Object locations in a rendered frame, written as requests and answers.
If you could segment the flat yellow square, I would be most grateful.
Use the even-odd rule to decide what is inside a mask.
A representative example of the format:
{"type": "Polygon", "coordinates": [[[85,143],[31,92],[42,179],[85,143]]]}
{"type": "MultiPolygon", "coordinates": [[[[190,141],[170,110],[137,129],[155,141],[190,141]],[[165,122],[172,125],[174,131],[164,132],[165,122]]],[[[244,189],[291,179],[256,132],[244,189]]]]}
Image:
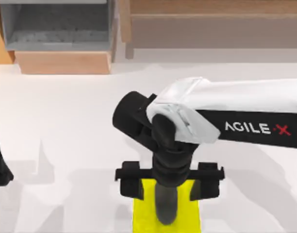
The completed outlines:
{"type": "Polygon", "coordinates": [[[162,224],[156,216],[155,180],[143,179],[144,200],[133,200],[132,233],[201,233],[198,201],[190,201],[194,181],[178,187],[178,210],[171,225],[162,224]]]}

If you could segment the pale wooden drawer front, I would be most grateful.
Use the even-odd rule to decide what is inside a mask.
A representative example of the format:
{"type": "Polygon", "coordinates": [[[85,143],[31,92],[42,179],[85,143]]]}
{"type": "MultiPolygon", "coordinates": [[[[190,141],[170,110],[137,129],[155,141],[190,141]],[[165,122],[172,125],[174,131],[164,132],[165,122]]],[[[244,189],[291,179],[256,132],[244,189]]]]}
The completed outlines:
{"type": "Polygon", "coordinates": [[[109,74],[109,51],[15,51],[22,74],[109,74]]]}

